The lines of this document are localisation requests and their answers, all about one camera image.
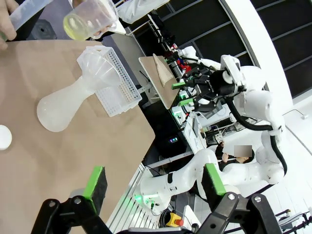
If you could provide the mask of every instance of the wooden table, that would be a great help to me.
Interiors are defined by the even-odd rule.
[[[168,64],[165,62],[165,58],[163,56],[158,56],[158,58],[166,66],[168,71],[172,73]],[[146,72],[156,92],[158,93],[160,100],[162,101],[166,109],[169,110],[179,92],[179,89],[171,89],[171,86],[177,83],[176,79],[171,79],[165,84],[165,86],[162,86],[157,72],[154,57],[140,57],[138,60],[144,68],[144,71]]]
[[[138,106],[108,117],[95,95],[63,132],[50,132],[38,121],[39,100],[79,78],[77,57],[97,44],[21,41],[0,52],[0,124],[13,136],[0,151],[0,233],[30,233],[42,202],[64,202],[72,190],[85,187],[96,165],[106,170],[100,216],[107,221],[151,146],[155,135]]]

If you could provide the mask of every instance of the white plastic basket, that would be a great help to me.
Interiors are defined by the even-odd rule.
[[[79,65],[81,64],[82,55],[90,50],[100,51],[103,57],[116,68],[121,77],[121,85],[96,91],[96,95],[109,117],[126,112],[138,105],[139,101],[142,100],[142,97],[130,79],[126,69],[120,62],[114,49],[103,45],[87,46],[77,59]]]

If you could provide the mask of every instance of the white wall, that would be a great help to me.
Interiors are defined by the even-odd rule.
[[[312,151],[312,97],[296,104],[294,109],[299,110],[303,114],[308,114],[310,117],[303,120],[297,111],[291,111],[284,115],[286,125],[299,137],[306,147]],[[234,145],[239,144],[251,144],[253,148],[256,149],[261,145],[260,135],[260,132],[243,130],[226,137],[224,139],[224,151],[232,154],[234,152]],[[288,172],[283,181],[263,193],[267,197],[275,214],[285,209],[290,209],[292,214],[306,212],[309,207],[312,207],[312,155],[288,130],[287,144],[290,151],[284,158],[288,166]],[[266,182],[258,185],[240,186],[240,190],[243,196],[248,196],[265,185]],[[197,199],[194,212],[199,220],[203,221],[210,213],[210,210],[205,202]],[[237,225],[231,224],[228,229],[234,227],[237,227]],[[297,233],[312,233],[312,225],[301,229]]]

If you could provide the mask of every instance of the screw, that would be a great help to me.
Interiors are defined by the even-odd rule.
[[[256,202],[260,202],[260,201],[261,201],[261,197],[256,196],[256,197],[254,198],[254,200],[255,200]]]
[[[235,199],[235,196],[234,196],[233,194],[229,194],[229,195],[228,195],[228,198],[229,198],[229,200],[234,200],[234,199]]]
[[[79,203],[81,203],[81,200],[80,200],[80,198],[76,198],[76,199],[74,200],[74,203],[76,203],[76,204],[79,204]]]
[[[49,207],[54,207],[54,206],[55,206],[55,202],[54,201],[50,201]]]

